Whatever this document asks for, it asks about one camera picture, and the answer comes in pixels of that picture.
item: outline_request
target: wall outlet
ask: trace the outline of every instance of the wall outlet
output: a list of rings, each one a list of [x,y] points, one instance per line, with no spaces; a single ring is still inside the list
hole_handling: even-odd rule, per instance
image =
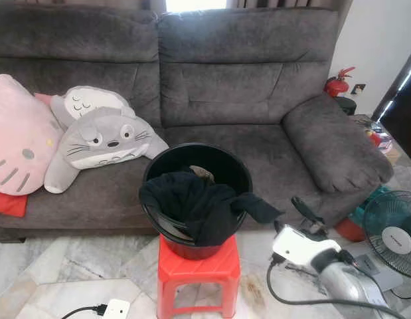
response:
[[[106,307],[104,319],[126,319],[130,303],[120,299],[111,299]]]
[[[351,90],[351,94],[360,94],[365,89],[366,84],[356,84]]]

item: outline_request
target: fire extinguisher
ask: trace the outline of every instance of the fire extinguisher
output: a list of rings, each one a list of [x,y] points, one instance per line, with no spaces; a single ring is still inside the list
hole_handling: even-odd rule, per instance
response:
[[[330,96],[335,97],[338,96],[339,93],[348,91],[349,85],[345,82],[345,78],[350,78],[351,75],[348,75],[347,73],[354,69],[354,66],[351,68],[342,69],[338,72],[338,76],[336,78],[329,78],[328,81],[326,81],[325,92],[327,92]]]

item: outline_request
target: sofa armrest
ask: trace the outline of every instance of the sofa armrest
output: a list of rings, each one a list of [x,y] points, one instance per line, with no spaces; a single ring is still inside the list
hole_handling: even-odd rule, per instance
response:
[[[393,175],[390,162],[327,94],[295,107],[282,124],[324,191],[376,188]]]

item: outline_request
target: black garment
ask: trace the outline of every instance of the black garment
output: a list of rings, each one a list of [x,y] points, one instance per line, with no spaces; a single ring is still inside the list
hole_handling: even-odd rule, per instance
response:
[[[282,213],[253,193],[236,195],[225,184],[213,184],[193,172],[177,171],[150,179],[139,191],[142,203],[158,202],[162,213],[187,226],[196,245],[221,245],[247,211],[259,223],[270,223]]]

